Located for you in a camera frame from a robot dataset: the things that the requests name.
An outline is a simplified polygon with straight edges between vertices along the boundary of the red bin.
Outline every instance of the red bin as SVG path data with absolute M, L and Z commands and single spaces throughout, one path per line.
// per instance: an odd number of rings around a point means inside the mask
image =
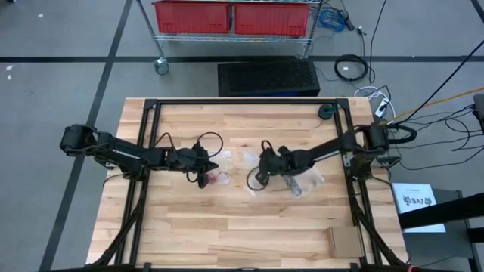
M 235 4 L 235 33 L 305 36 L 309 5 Z
M 161 33 L 228 33 L 226 2 L 161 1 L 153 3 Z

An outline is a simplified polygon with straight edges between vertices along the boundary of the clear plastic bag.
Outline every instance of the clear plastic bag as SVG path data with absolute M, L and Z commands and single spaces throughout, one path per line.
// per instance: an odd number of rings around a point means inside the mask
M 209 178 L 209 184 L 228 184 L 230 182 L 232 152 L 230 150 L 222 150 L 217 156 L 210 158 L 210 161 L 218 164 L 219 167 L 206 173 Z
M 313 167 L 296 176 L 282 176 L 294 198 L 299 199 L 324 183 L 323 176 Z
M 290 191 L 295 199 L 299 199 L 314 190 L 317 186 L 324 183 L 324 178 L 316 168 L 311 168 L 300 175 L 296 176 L 271 176 L 269 183 L 265 187 L 260 184 L 255 175 L 258 172 L 259 156 L 253 152 L 244 152 L 244 162 L 246 165 L 252 165 L 248 172 L 247 190 L 256 195 L 258 190 L 280 190 L 281 183 L 285 182 L 286 188 Z

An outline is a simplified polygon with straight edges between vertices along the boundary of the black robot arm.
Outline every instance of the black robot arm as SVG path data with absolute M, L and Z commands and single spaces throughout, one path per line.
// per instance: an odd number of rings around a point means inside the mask
M 93 156 L 94 160 L 104 167 L 109 163 L 117 165 L 124 178 L 137 181 L 147 178 L 148 169 L 183 172 L 187 174 L 190 182 L 196 181 L 200 189 L 209 182 L 206 173 L 219 167 L 216 163 L 210 162 L 208 152 L 199 141 L 191 149 L 144 148 L 87 125 L 67 127 L 60 148 L 68 156 Z M 190 180 L 189 173 L 197 174 L 196 179 Z
M 388 129 L 401 129 L 410 132 L 410 135 L 403 139 L 388 139 Z M 359 132 L 363 134 L 363 146 L 356 141 Z M 298 175 L 310 169 L 316 162 L 337 153 L 353 152 L 355 160 L 360 163 L 352 164 L 352 167 L 360 168 L 361 161 L 367 162 L 384 154 L 390 144 L 407 143 L 416 137 L 415 130 L 403 125 L 360 125 L 355 130 L 347 131 L 340 137 L 310 150 L 290 151 L 287 147 L 281 146 L 278 148 L 280 156 L 275 153 L 268 141 L 263 141 L 256 180 L 265 186 L 270 175 Z

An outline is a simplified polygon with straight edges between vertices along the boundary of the cardboard box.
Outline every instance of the cardboard box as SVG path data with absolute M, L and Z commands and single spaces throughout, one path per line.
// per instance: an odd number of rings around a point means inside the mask
M 327 229 L 330 254 L 333 258 L 359 258 L 363 245 L 357 227 L 330 227 Z

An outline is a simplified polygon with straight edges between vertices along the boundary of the metal shelving cart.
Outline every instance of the metal shelving cart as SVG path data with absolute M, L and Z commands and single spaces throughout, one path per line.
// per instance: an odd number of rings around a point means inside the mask
M 200 0 L 188 0 L 193 2 L 199 2 Z M 208 0 L 210 2 L 220 2 L 221 0 Z M 307 58 L 309 55 L 309 49 L 314 42 L 313 36 L 315 34 L 317 20 L 312 20 L 312 16 L 308 16 L 310 22 L 309 31 L 306 32 L 305 36 L 294 37 L 294 36 L 275 36 L 275 35 L 238 35 L 234 33 L 231 29 L 230 33 L 227 34 L 200 34 L 200 33 L 161 33 L 157 35 L 151 26 L 150 20 L 148 19 L 146 10 L 144 9 L 141 0 L 136 0 L 138 6 L 143 15 L 144 21 L 147 25 L 148 30 L 152 36 L 154 43 L 160 53 L 160 58 L 155 60 L 154 69 L 159 75 L 165 75 L 169 72 L 169 64 L 166 60 L 165 54 L 163 53 L 163 43 L 169 41 L 179 41 L 179 42 L 277 42 L 277 43 L 296 43 L 302 45 L 302 54 L 297 55 L 300 58 Z M 241 3 L 302 3 L 309 5 L 317 5 L 315 12 L 315 18 L 319 18 L 321 9 L 323 7 L 324 0 L 227 0 L 224 2 Z

